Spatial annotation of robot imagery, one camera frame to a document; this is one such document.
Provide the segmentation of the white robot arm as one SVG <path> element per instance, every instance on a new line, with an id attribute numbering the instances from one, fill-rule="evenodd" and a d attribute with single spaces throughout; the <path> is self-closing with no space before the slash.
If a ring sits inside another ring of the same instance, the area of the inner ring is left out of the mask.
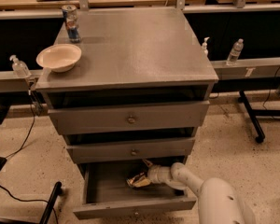
<path id="1" fill-rule="evenodd" d="M 227 181 L 216 177 L 202 180 L 181 162 L 171 167 L 148 160 L 144 163 L 151 183 L 166 184 L 172 189 L 189 188 L 195 194 L 200 224 L 256 224 L 252 209 Z"/>

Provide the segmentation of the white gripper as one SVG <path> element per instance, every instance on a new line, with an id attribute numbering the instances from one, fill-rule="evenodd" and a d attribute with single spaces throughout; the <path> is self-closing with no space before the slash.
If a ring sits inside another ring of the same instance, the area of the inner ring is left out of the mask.
<path id="1" fill-rule="evenodd" d="M 147 178 L 152 184 L 166 184 L 172 189 L 184 190 L 186 185 L 173 179 L 171 168 L 160 165 L 153 165 L 149 160 L 142 159 L 143 163 L 149 168 Z"/>

